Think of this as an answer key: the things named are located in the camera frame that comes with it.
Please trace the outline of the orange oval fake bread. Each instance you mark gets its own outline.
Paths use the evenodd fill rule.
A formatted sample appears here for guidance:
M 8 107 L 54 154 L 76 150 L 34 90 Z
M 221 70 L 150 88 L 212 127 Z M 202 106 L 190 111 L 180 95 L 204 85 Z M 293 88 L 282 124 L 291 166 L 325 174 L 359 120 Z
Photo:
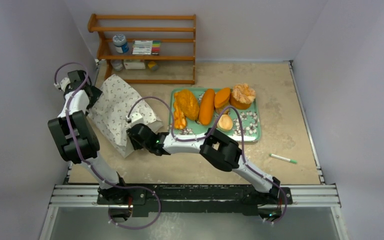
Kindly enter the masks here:
M 220 89 L 214 96 L 214 107 L 216 109 L 223 108 L 230 101 L 231 89 L 225 87 Z

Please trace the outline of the long orange fake baguette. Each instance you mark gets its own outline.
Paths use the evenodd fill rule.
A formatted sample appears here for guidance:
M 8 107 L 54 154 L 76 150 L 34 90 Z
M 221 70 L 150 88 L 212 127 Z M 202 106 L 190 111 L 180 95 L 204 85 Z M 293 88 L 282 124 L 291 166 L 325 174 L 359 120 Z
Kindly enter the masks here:
M 201 98 L 198 120 L 203 126 L 211 123 L 214 115 L 215 91 L 209 88 Z

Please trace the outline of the white patterned paper bag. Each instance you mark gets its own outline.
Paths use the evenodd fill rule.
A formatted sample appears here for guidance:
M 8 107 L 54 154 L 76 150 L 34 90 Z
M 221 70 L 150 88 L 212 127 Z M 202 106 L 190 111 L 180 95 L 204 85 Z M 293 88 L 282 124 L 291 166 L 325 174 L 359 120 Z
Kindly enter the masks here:
M 134 151 L 126 134 L 127 116 L 133 104 L 142 96 L 116 74 L 107 78 L 100 90 L 102 94 L 89 110 L 88 117 L 125 158 Z

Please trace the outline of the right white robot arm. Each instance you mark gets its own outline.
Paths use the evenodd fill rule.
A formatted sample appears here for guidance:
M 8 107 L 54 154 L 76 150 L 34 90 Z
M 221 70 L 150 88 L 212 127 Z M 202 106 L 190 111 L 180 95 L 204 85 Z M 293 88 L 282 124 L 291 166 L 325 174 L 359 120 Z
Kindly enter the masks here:
M 239 143 L 221 131 L 208 129 L 206 133 L 187 139 L 175 139 L 169 132 L 153 132 L 147 125 L 138 123 L 126 130 L 135 150 L 146 149 L 156 156 L 179 153 L 199 154 L 214 168 L 234 172 L 248 181 L 268 204 L 280 198 L 280 181 L 265 173 L 243 153 Z

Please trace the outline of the small brown fake bread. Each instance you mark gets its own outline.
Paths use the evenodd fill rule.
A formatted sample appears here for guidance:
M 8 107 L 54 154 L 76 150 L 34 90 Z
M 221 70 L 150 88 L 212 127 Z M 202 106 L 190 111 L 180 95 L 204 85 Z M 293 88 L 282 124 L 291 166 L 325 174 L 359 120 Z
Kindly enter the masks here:
M 227 108 L 227 105 L 224 105 L 224 106 L 221 106 L 221 107 L 218 107 L 218 108 L 215 108 L 215 112 L 219 115 L 219 114 L 228 114 L 229 113 L 229 108 Z

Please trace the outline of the orange braided fake bread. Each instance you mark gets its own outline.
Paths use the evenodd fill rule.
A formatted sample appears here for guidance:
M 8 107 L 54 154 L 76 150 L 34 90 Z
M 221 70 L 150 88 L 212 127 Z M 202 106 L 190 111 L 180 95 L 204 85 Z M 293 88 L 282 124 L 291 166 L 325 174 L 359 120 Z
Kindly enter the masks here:
M 180 109 L 177 101 L 175 101 L 173 103 L 173 107 L 174 107 L 174 112 L 173 112 L 174 124 L 173 124 L 173 126 L 177 130 L 183 130 L 187 127 L 186 116 L 185 116 L 184 112 Z

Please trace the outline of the pale yellow fake bun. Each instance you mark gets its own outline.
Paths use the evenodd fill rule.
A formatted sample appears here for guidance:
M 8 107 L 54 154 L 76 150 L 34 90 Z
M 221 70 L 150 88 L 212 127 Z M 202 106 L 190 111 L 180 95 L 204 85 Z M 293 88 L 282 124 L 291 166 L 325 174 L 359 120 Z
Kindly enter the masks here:
M 228 114 L 222 114 L 217 122 L 217 128 L 220 131 L 228 132 L 233 128 L 233 120 Z

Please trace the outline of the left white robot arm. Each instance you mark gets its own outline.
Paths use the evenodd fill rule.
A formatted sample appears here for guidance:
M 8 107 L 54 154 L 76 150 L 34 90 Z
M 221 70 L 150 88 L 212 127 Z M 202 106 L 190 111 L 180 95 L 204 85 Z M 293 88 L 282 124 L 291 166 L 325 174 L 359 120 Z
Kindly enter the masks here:
M 126 183 L 101 156 L 98 137 L 87 119 L 102 91 L 92 85 L 84 70 L 70 71 L 55 86 L 63 91 L 65 102 L 61 113 L 49 120 L 47 126 L 60 156 L 85 168 L 97 180 L 98 192 L 104 198 L 118 205 L 126 203 Z

